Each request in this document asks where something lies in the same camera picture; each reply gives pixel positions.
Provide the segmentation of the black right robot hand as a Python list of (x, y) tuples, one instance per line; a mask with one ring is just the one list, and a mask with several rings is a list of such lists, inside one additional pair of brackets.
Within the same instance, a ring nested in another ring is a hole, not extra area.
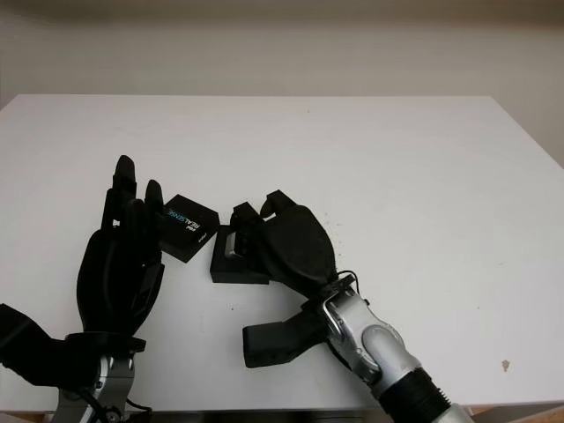
[(230, 218), (234, 253), (295, 292), (310, 297), (338, 279), (334, 248), (313, 212), (281, 190), (260, 211), (245, 202)]

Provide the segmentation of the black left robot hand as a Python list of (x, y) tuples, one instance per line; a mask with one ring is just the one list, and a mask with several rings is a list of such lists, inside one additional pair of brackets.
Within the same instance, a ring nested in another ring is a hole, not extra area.
[(137, 197), (133, 160), (116, 163), (100, 228), (87, 243), (78, 272), (78, 312), (86, 332), (134, 336), (157, 299), (165, 265), (160, 248), (162, 190), (150, 180)]

